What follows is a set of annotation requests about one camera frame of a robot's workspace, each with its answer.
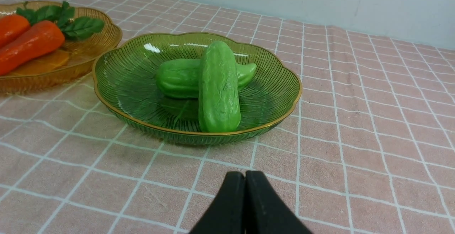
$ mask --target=amber glass plate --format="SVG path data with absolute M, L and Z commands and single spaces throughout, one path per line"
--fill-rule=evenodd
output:
M 201 132 L 198 100 L 172 99 L 156 86 L 161 63 L 200 59 L 213 41 L 226 42 L 237 63 L 257 64 L 252 81 L 239 91 L 242 119 L 235 132 Z M 263 134 L 291 114 L 302 94 L 300 78 L 271 52 L 202 32 L 138 36 L 98 58 L 92 74 L 96 95 L 119 119 L 168 142 L 191 145 L 237 142 Z
M 14 13 L 23 4 L 21 2 L 0 5 L 0 18 Z M 46 5 L 61 5 L 61 2 L 30 1 L 27 7 L 38 9 Z M 27 62 L 14 72 L 1 76 L 0 93 L 25 93 L 70 82 L 88 74 L 92 70 L 96 57 L 118 46 L 122 39 L 122 30 L 112 22 L 107 14 L 96 9 L 76 7 L 75 17 L 79 16 L 104 20 L 103 31 L 86 41 L 65 42 L 60 48 L 60 52 Z

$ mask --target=carrot leaf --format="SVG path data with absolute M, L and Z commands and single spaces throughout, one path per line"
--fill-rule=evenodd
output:
M 16 14 L 25 17 L 29 21 L 30 24 L 36 23 L 35 11 L 33 9 L 28 9 L 27 8 L 27 4 L 28 4 L 28 1 L 25 1 L 24 4 L 23 4 L 24 8 L 18 7 L 16 9 Z
M 63 28 L 62 33 L 69 40 L 82 41 L 90 38 L 93 34 L 99 33 L 104 28 L 104 21 L 98 18 L 82 16 Z
M 62 7 L 57 5 L 47 5 L 43 6 L 40 9 L 36 10 L 36 22 L 39 23 L 44 20 L 55 22 L 59 19 L 62 11 Z
M 70 4 L 67 1 L 63 1 L 61 4 L 61 13 L 57 20 L 57 26 L 62 28 L 74 17 L 75 8 L 70 7 Z

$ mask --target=green glass plate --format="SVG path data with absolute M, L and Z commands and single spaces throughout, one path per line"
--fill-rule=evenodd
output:
M 161 63 L 200 59 L 213 41 L 226 42 L 237 63 L 257 64 L 253 80 L 239 91 L 242 120 L 235 132 L 200 132 L 198 100 L 168 98 L 156 86 Z M 202 32 L 135 37 L 100 56 L 93 65 L 93 79 L 96 95 L 119 119 L 168 142 L 190 145 L 237 142 L 263 134 L 289 116 L 302 95 L 298 76 L 271 52 Z

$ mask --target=carrot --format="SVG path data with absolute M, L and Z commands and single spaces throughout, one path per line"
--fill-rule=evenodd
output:
M 23 8 L 18 7 L 15 14 L 0 18 L 0 48 L 14 41 L 38 22 L 44 20 L 55 22 L 62 15 L 74 16 L 74 7 L 70 7 L 66 1 L 63 1 L 62 6 L 47 5 L 36 11 L 28 9 L 27 4 L 28 2 L 24 2 Z
M 0 48 L 15 40 L 30 28 L 30 22 L 22 15 L 11 14 L 0 19 Z
M 60 48 L 65 39 L 81 41 L 99 33 L 104 22 L 90 17 L 79 17 L 57 23 L 44 20 L 33 25 L 13 42 L 0 49 L 0 76 L 5 75 L 24 63 L 44 56 Z

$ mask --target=toy cucumber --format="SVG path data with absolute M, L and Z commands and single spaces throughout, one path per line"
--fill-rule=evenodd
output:
M 161 92 L 176 99 L 196 99 L 199 96 L 199 59 L 174 59 L 161 64 L 156 85 Z M 253 79 L 257 65 L 237 64 L 239 90 Z
M 198 111 L 203 132 L 233 132 L 240 125 L 237 63 L 223 41 L 211 43 L 200 60 Z

